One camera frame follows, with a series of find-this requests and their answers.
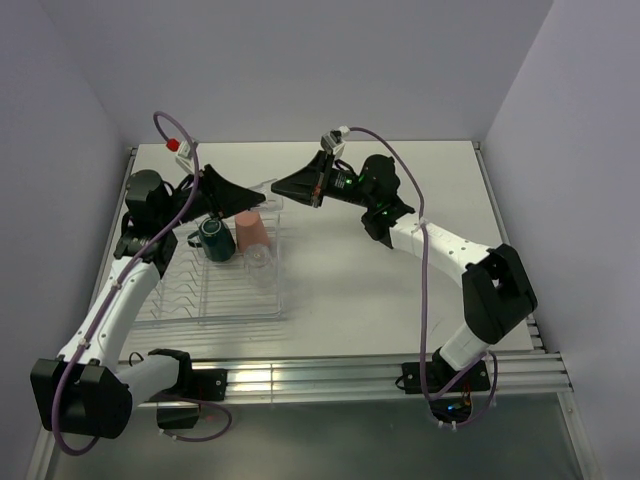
dark green mug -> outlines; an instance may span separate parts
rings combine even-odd
[[[198,230],[189,234],[187,243],[190,247],[202,248],[212,262],[226,262],[236,253],[229,227],[217,218],[207,218],[202,222]]]

clear plastic dish rack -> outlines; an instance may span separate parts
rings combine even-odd
[[[253,209],[259,211],[271,241],[275,264],[275,281],[258,287],[249,281],[242,254],[237,252],[224,263],[207,259],[201,248],[187,244],[187,236],[196,231],[199,222],[174,229],[178,246],[164,277],[145,300],[133,323],[134,329],[215,320],[275,319],[282,312],[280,211],[281,197],[271,194],[269,180],[252,187],[267,197]],[[235,238],[233,218],[225,221]]]

clear plastic cup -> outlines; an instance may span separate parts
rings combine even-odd
[[[266,245],[256,243],[244,252],[244,270],[249,282],[257,287],[270,287],[276,281],[276,265]]]

white table surface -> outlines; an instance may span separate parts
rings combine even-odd
[[[501,243],[470,142],[402,141],[393,146],[423,188],[429,220],[479,243]],[[299,170],[317,150],[315,142],[235,143],[202,144],[198,152],[201,162],[211,163],[228,180],[251,186]],[[374,153],[385,153],[384,147],[350,142],[343,159],[359,170]],[[163,145],[140,146],[133,171],[143,169],[154,169],[173,184],[184,177]],[[401,198],[417,210],[417,195],[406,175],[399,175]],[[120,215],[125,210],[122,205]],[[319,209],[285,200],[280,319],[133,330],[121,358],[156,347],[187,350],[195,358],[225,359],[417,353],[420,260],[372,241],[360,223],[363,212],[329,198]],[[110,258],[117,239],[115,235]],[[430,268],[428,350],[441,346],[462,322],[461,290]],[[524,322],[495,347],[496,351],[532,349]]]

white wall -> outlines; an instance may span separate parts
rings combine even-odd
[[[481,139],[551,0],[41,0],[131,143]]]
[[[640,2],[556,0],[485,144],[608,478],[640,475]]]
[[[115,125],[35,0],[0,15],[0,477],[40,429],[29,373],[86,309],[124,174]]]

